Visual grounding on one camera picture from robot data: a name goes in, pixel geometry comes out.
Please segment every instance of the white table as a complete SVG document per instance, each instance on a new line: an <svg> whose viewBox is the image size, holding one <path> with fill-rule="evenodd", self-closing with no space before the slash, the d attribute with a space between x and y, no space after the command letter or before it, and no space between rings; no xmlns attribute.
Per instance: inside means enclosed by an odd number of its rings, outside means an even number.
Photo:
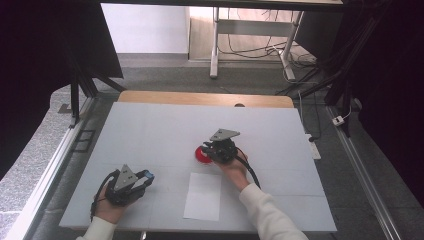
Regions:
<svg viewBox="0 0 424 240"><path fill-rule="evenodd" d="M249 155L262 189L303 231L336 231L296 109L234 108L115 103L60 222L84 229L94 193L108 173L123 164L156 178L142 199L129 207L118 229L137 231L256 232L222 178L219 221L183 218L191 173L221 175L202 165L194 151L218 128L240 131L233 138Z"/></svg>

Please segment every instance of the person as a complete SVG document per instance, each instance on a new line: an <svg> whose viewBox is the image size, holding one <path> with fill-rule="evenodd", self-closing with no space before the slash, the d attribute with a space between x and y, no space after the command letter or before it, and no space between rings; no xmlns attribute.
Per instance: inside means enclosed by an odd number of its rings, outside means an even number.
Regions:
<svg viewBox="0 0 424 240"><path fill-rule="evenodd" d="M241 151L238 156L247 160ZM247 208L248 217L258 230L261 240L307 240L293 221L275 205L271 195L264 193L246 177L247 169L237 160L218 165L226 177L240 191L239 199ZM104 199L105 188L99 199ZM83 237L77 240L112 239L116 224L126 207L112 205L107 199L99 201L93 221Z"/></svg>

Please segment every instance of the red object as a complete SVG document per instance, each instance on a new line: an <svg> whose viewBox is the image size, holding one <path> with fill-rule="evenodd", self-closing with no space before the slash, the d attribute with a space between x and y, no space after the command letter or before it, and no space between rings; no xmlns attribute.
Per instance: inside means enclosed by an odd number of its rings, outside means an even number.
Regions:
<svg viewBox="0 0 424 240"><path fill-rule="evenodd" d="M212 160L206 156L206 154L204 154L202 152L202 149L200 147L198 147L195 151L195 155L196 155L196 159L198 162L203 163L203 164L210 164L212 163Z"/></svg>

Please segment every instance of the black curtain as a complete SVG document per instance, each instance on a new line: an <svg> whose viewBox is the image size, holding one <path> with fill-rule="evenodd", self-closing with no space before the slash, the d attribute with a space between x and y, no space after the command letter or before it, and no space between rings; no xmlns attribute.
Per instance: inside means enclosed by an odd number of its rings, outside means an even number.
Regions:
<svg viewBox="0 0 424 240"><path fill-rule="evenodd" d="M51 94L81 68L122 77L100 4L0 2L0 178L29 142Z"/></svg>
<svg viewBox="0 0 424 240"><path fill-rule="evenodd" d="M359 119L424 206L423 3L394 0L350 75Z"/></svg>

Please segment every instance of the table leg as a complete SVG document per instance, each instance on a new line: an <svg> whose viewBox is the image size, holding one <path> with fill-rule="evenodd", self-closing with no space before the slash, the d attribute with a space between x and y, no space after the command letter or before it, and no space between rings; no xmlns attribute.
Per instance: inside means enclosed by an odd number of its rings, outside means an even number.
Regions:
<svg viewBox="0 0 424 240"><path fill-rule="evenodd" d="M299 12L297 14L297 17L296 17L295 21L293 22L290 35L287 38L287 43L286 43L286 46L284 48L284 51L282 53L280 53L280 59L281 59L281 62L283 63L284 71L286 72L286 75L287 75L287 80L289 80L289 81L295 80L293 70L290 66L289 54L290 54L290 48L293 44L294 36L296 35L297 28L299 27L299 22L300 22L300 19L302 17L302 14L303 14L303 12Z"/></svg>
<svg viewBox="0 0 424 240"><path fill-rule="evenodd" d="M213 14L213 46L212 46L212 56L211 56L211 78L218 77L218 22L219 22L219 8L215 7Z"/></svg>

